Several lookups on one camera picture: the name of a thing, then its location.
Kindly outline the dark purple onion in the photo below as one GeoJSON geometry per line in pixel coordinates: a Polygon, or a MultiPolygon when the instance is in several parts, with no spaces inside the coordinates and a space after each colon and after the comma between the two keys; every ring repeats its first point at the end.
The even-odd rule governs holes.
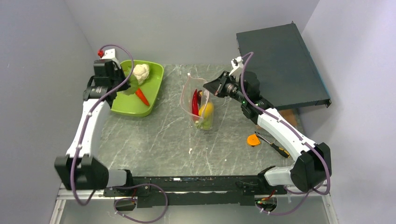
{"type": "Polygon", "coordinates": [[[199,90],[197,92],[197,104],[199,107],[205,103],[205,91],[199,90]]]}

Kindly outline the clear zip top bag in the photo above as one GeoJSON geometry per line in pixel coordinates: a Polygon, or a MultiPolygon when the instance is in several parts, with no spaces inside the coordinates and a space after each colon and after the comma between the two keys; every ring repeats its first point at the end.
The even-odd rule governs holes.
{"type": "Polygon", "coordinates": [[[191,100],[192,100],[192,96],[193,96],[195,89],[197,89],[198,91],[199,90],[205,91],[205,103],[204,104],[206,104],[207,102],[212,102],[210,92],[203,88],[203,84],[205,84],[205,83],[206,83],[206,80],[204,80],[202,78],[194,78],[191,76],[190,73],[187,73],[187,81],[183,86],[183,90],[182,90],[182,94],[181,94],[181,98],[180,98],[180,105],[181,105],[181,108],[188,115],[190,124],[192,127],[195,127],[195,121],[193,120],[193,114],[191,112],[191,100]]]}

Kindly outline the yellow bell pepper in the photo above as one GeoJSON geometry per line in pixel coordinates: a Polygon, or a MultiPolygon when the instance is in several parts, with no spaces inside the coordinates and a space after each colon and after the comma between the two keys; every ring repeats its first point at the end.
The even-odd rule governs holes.
{"type": "Polygon", "coordinates": [[[213,115],[214,112],[214,104],[212,102],[207,102],[202,105],[198,111],[198,115],[204,119],[213,115]]]}

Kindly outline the orange carrot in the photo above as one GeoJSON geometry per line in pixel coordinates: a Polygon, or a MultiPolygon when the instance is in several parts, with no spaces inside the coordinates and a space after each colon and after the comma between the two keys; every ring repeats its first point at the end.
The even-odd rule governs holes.
{"type": "Polygon", "coordinates": [[[137,88],[137,90],[135,91],[135,95],[141,100],[142,103],[144,103],[144,105],[150,106],[149,101],[147,100],[140,88],[137,88]]]}

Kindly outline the red chili pepper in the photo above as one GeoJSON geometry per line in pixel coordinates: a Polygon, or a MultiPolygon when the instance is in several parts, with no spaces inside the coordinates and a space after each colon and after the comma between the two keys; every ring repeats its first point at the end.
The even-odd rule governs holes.
{"type": "Polygon", "coordinates": [[[191,100],[191,112],[193,114],[193,120],[198,121],[198,102],[197,102],[197,97],[198,97],[198,90],[195,89],[192,100],[191,100]]]}

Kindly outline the green celery stalk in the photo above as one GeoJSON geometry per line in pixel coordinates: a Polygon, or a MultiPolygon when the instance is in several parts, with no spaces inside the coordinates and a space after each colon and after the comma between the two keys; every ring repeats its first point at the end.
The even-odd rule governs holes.
{"type": "Polygon", "coordinates": [[[195,122],[195,127],[201,130],[210,130],[212,128],[213,117],[208,117],[195,122]]]}

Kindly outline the green cabbage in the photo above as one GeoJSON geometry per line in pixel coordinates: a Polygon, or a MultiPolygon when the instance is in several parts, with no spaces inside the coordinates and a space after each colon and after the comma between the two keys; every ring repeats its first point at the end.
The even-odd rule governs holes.
{"type": "Polygon", "coordinates": [[[129,88],[126,89],[126,90],[124,90],[122,93],[123,93],[123,94],[126,94],[126,95],[133,95],[133,94],[135,94],[135,92],[136,92],[137,89],[139,88],[139,82],[138,82],[137,78],[136,78],[134,75],[132,75],[132,76],[128,79],[127,83],[129,84],[129,88]]]}

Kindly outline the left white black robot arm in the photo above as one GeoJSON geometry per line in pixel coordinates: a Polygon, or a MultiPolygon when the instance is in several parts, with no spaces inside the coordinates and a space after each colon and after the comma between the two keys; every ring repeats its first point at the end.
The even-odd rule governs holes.
{"type": "Polygon", "coordinates": [[[127,170],[108,169],[97,159],[102,129],[117,96],[114,87],[126,90],[130,85],[117,59],[99,59],[94,75],[83,92],[83,112],[74,140],[65,156],[55,159],[57,171],[67,190],[100,190],[116,186],[122,196],[130,195],[134,182],[127,170]]]}

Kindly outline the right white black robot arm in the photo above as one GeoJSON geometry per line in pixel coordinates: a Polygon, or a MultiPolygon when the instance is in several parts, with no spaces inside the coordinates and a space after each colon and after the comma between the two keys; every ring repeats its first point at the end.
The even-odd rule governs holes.
{"type": "Polygon", "coordinates": [[[295,186],[301,192],[318,191],[322,183],[330,184],[331,151],[324,142],[318,144],[305,137],[260,94],[256,74],[246,72],[240,79],[224,71],[218,78],[203,85],[213,95],[230,97],[241,104],[243,114],[267,131],[287,151],[294,163],[288,167],[271,166],[259,175],[257,187],[264,194],[275,186],[295,186]]]}

